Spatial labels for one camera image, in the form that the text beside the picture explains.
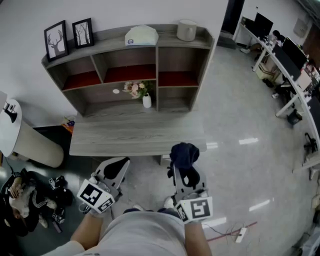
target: flower vase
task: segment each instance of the flower vase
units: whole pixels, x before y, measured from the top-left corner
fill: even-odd
[[[146,93],[146,94],[143,96],[142,102],[143,102],[143,106],[144,106],[146,109],[151,108],[152,102],[151,102],[151,97],[150,97],[149,93]]]

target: power strip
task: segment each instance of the power strip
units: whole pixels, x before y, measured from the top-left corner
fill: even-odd
[[[236,243],[241,243],[242,239],[245,236],[246,231],[247,231],[246,227],[243,227],[240,229],[240,233],[238,234],[238,236],[236,237],[236,240],[235,240]]]

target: tiled floor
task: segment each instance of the tiled floor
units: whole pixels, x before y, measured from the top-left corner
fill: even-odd
[[[240,244],[230,237],[210,241],[212,254],[284,255],[311,225],[313,217],[311,200],[317,191],[317,177],[309,181],[307,171],[291,172],[304,159],[308,126],[303,120],[292,129],[285,118],[276,118],[280,100],[272,99],[272,90],[252,72],[252,56],[218,47],[213,60],[198,100],[208,150],[197,164],[206,173],[213,197],[213,219],[225,220],[214,228],[230,232],[257,223]],[[10,163],[16,171],[24,164]],[[47,178],[64,175],[76,194],[82,180],[98,164],[91,158],[68,157],[61,169],[29,163],[26,169]],[[153,157],[131,157],[121,188],[123,197],[113,207],[116,216],[135,203],[156,210],[175,191],[167,169]],[[263,202],[264,206],[250,211],[250,207]],[[33,233],[19,238],[21,248],[26,256],[50,251],[68,241],[81,219],[75,203],[66,209],[63,233],[58,234],[52,224],[46,230],[38,225]],[[205,233],[208,239],[219,236],[208,228]]]

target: gray shirt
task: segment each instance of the gray shirt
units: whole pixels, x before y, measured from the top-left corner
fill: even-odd
[[[169,214],[125,213],[110,223],[99,244],[87,251],[76,241],[45,256],[186,256],[183,222]]]

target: picture frame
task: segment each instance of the picture frame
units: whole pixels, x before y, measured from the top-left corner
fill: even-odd
[[[79,49],[95,45],[91,18],[72,23],[72,30],[75,48]]]
[[[44,30],[44,41],[48,62],[67,56],[69,50],[66,35],[66,21],[60,21]]]

